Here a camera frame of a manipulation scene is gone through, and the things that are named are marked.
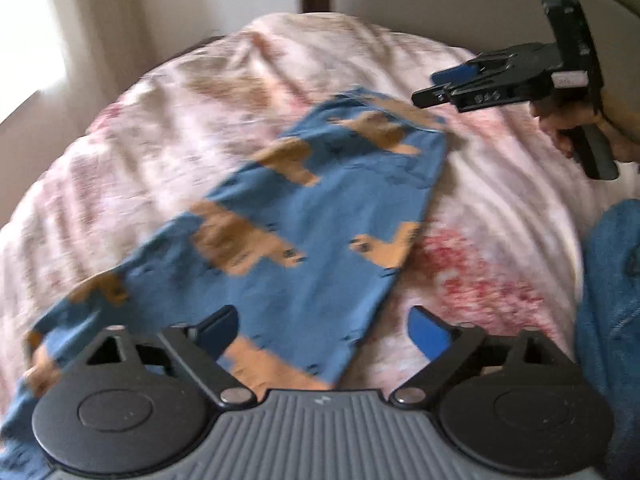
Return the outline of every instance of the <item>human hand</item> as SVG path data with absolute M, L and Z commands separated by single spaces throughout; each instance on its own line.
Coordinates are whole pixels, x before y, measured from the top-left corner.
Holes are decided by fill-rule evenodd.
M 531 114 L 538 117 L 540 129 L 552 140 L 554 146 L 571 157 L 574 147 L 571 140 L 561 133 L 576 126 L 595 124 L 609 139 L 611 151 L 620 162 L 640 162 L 640 115 L 627 110 L 603 90 L 601 93 L 602 107 L 606 117 L 601 113 L 594 113 L 590 102 L 571 102 L 556 107 L 545 102 L 535 102 L 529 105 Z

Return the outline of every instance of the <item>blue denim leg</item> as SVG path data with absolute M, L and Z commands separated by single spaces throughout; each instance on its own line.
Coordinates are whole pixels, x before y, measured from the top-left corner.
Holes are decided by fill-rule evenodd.
M 640 478 L 640 200 L 609 209 L 585 243 L 575 351 L 614 412 L 608 476 Z

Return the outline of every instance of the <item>screw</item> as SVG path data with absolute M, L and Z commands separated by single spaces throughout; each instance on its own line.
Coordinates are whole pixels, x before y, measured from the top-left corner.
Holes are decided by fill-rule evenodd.
M 254 398 L 254 394 L 247 388 L 227 388 L 220 393 L 220 400 L 225 404 L 245 404 Z
M 401 404 L 418 404 L 427 397 L 427 394 L 420 388 L 401 388 L 394 393 L 394 396 Z

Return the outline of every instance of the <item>round black pad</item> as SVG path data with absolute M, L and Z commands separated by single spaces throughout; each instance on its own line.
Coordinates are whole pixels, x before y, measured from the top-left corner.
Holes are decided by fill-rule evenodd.
M 126 364 L 85 366 L 47 392 L 33 433 L 49 459 L 88 476 L 152 472 L 185 453 L 209 413 L 196 388 Z
M 609 409 L 589 387 L 482 384 L 478 379 L 453 388 L 440 405 L 445 433 L 474 460 L 540 478 L 587 468 L 607 449 Z
M 127 431 L 145 422 L 154 405 L 131 390 L 106 390 L 87 397 L 78 408 L 80 421 L 98 431 Z

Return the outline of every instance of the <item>gray plastic housing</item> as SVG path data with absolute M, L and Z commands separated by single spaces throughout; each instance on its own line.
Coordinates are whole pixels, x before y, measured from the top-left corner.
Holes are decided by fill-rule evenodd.
M 54 471 L 49 480 L 84 480 Z M 273 390 L 219 417 L 192 453 L 140 480 L 506 480 L 444 440 L 424 412 L 376 391 Z M 562 477 L 602 480 L 594 469 Z

